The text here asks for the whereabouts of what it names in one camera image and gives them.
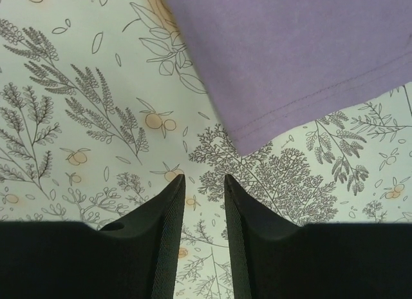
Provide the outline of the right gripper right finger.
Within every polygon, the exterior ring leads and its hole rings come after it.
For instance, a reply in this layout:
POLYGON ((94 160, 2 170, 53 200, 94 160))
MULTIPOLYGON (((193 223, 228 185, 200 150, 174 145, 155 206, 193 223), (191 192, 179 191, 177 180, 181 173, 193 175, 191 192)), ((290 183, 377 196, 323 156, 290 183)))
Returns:
POLYGON ((236 298, 410 298, 411 225, 298 226, 225 177, 236 298))

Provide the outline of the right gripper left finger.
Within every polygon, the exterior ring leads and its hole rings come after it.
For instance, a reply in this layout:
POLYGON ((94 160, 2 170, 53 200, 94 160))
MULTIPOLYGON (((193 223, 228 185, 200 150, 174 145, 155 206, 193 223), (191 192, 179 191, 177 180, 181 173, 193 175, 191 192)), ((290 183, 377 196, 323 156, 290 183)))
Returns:
POLYGON ((2 298, 172 298, 185 202, 178 175, 95 230, 82 222, 2 222, 2 298))

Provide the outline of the purple t shirt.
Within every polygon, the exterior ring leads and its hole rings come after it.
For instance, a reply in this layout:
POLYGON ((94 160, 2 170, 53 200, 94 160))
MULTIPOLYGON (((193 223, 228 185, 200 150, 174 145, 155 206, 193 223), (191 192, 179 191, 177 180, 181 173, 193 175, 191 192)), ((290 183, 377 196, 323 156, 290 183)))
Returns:
POLYGON ((166 2, 240 155, 411 81, 411 0, 166 2))

